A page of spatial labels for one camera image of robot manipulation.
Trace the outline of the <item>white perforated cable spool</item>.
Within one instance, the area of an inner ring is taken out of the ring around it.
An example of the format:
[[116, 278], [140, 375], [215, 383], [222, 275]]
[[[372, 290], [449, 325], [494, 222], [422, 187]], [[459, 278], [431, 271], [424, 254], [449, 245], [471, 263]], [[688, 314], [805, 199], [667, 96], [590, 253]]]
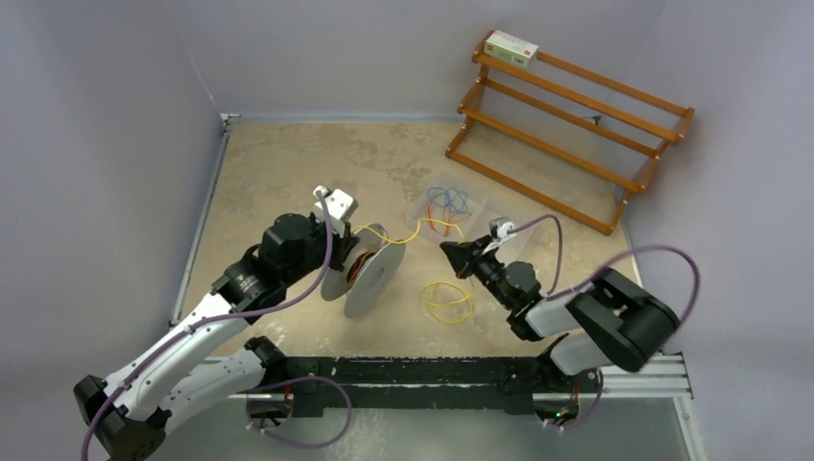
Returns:
[[359, 243], [350, 252], [343, 271], [329, 269], [321, 284], [327, 302], [344, 299], [344, 315], [357, 319], [368, 314], [394, 278], [405, 254], [405, 246], [386, 241], [379, 223], [363, 226], [354, 233]]

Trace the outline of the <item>clear plastic divided tray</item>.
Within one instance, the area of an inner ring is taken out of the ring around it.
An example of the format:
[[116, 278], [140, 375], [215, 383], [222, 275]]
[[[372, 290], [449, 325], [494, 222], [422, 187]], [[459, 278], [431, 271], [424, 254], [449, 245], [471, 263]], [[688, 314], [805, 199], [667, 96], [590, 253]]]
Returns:
[[420, 228], [420, 237], [438, 245], [457, 241], [461, 234], [468, 240], [482, 237], [490, 232], [490, 221], [501, 216], [517, 225], [536, 217], [476, 182], [442, 171], [418, 189], [407, 208], [405, 225], [410, 230]]

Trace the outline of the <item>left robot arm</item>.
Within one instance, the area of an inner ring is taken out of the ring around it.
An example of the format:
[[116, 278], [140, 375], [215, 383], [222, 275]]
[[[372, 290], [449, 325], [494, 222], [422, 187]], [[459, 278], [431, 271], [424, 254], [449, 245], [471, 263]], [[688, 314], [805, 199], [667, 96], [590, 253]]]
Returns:
[[304, 216], [277, 217], [212, 284], [197, 306], [155, 344], [106, 377], [88, 375], [73, 389], [86, 425], [80, 457], [97, 441], [111, 460], [144, 460], [192, 417], [244, 391], [272, 393], [330, 378], [292, 365], [265, 336], [217, 363], [211, 352], [261, 317], [304, 301], [357, 243], [348, 212], [317, 205]]

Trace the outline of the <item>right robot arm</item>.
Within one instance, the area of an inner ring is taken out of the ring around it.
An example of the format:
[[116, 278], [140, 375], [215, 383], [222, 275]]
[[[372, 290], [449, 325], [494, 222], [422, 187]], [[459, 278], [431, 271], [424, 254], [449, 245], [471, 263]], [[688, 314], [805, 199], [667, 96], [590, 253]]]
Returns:
[[671, 307], [611, 267], [560, 295], [545, 295], [532, 264], [499, 261], [490, 242], [443, 242], [440, 249], [456, 277], [476, 278], [508, 311], [519, 339], [556, 339], [539, 364], [540, 381], [550, 390], [561, 391], [588, 369], [640, 371], [681, 324]]

